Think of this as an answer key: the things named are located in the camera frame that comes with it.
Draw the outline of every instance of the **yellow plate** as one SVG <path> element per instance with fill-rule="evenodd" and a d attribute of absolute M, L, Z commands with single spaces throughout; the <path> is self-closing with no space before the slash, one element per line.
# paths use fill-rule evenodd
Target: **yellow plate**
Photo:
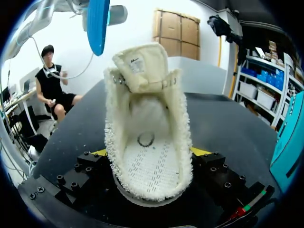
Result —
<path fill-rule="evenodd" d="M 209 152 L 209 151 L 200 150 L 200 149 L 197 149 L 197 148 L 194 148 L 194 147 L 191 147 L 190 149 L 191 149 L 191 151 L 192 151 L 196 156 L 202 156 L 202 155 L 204 155 L 204 154 L 210 154 L 210 153 L 211 153 L 211 152 Z M 100 150 L 100 151 L 93 152 L 92 154 L 98 154 L 98 155 L 101 155 L 101 156 L 106 156 L 106 155 L 107 155 L 105 149 Z"/>

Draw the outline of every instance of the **blue box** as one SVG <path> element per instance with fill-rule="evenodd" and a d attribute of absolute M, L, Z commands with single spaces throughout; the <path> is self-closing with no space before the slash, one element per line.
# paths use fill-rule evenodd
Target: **blue box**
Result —
<path fill-rule="evenodd" d="M 299 171 L 301 152 L 304 147 L 304 92 L 291 97 L 286 118 L 277 134 L 270 172 L 283 193 Z"/>
<path fill-rule="evenodd" d="M 256 77 L 257 73 L 254 70 L 251 69 L 247 69 L 247 68 L 242 68 L 241 72 L 243 72 L 244 74 Z"/>
<path fill-rule="evenodd" d="M 267 83 L 269 83 L 272 86 L 275 86 L 276 85 L 276 78 L 272 77 L 271 75 L 268 75 L 268 77 L 267 77 Z"/>
<path fill-rule="evenodd" d="M 278 80 L 284 81 L 284 72 L 282 70 L 275 70 L 275 76 Z"/>
<path fill-rule="evenodd" d="M 275 78 L 277 81 L 284 82 L 284 77 L 281 77 L 280 75 L 277 75 Z"/>
<path fill-rule="evenodd" d="M 260 79 L 263 82 L 266 82 L 266 76 L 265 75 L 256 75 L 257 79 Z"/>
<path fill-rule="evenodd" d="M 283 84 L 284 84 L 283 81 L 278 81 L 278 80 L 275 81 L 275 87 L 281 91 L 283 90 Z"/>
<path fill-rule="evenodd" d="M 284 72 L 282 70 L 276 69 L 275 70 L 275 75 L 276 76 L 281 76 L 281 77 L 284 78 Z"/>
<path fill-rule="evenodd" d="M 261 75 L 263 75 L 263 76 L 268 76 L 268 72 L 267 72 L 267 71 L 262 70 Z"/>

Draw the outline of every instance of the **man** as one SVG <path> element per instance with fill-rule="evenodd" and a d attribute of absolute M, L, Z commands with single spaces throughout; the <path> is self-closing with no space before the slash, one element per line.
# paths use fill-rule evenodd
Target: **man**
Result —
<path fill-rule="evenodd" d="M 61 72 L 61 65 L 55 65 L 52 62 L 54 47 L 48 45 L 43 48 L 41 56 L 45 65 L 36 74 L 37 96 L 40 101 L 45 103 L 45 106 L 53 117 L 59 122 L 63 120 L 68 112 L 81 98 L 81 95 L 66 94 L 62 91 L 60 81 L 67 85 L 66 79 L 59 79 L 50 74 L 66 77 L 66 72 Z"/>

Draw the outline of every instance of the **man's hand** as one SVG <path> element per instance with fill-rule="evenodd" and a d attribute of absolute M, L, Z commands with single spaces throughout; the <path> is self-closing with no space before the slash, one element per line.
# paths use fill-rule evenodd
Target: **man's hand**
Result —
<path fill-rule="evenodd" d="M 47 100 L 47 105 L 51 108 L 55 105 L 55 102 L 53 102 L 52 100 Z"/>
<path fill-rule="evenodd" d="M 62 77 L 67 77 L 67 72 L 66 72 L 66 71 L 60 72 L 60 76 L 62 76 Z M 61 81 L 62 81 L 62 83 L 63 83 L 64 85 L 67 86 L 67 80 L 66 80 L 66 79 L 61 79 Z"/>

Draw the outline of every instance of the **white knit shoe upper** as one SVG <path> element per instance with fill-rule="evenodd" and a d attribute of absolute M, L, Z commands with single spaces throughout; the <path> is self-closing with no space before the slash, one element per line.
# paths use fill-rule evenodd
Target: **white knit shoe upper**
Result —
<path fill-rule="evenodd" d="M 131 201 L 163 205 L 192 180 L 181 72 L 168 72 L 166 51 L 158 43 L 122 51 L 113 61 L 117 68 L 104 72 L 105 145 L 116 183 Z"/>

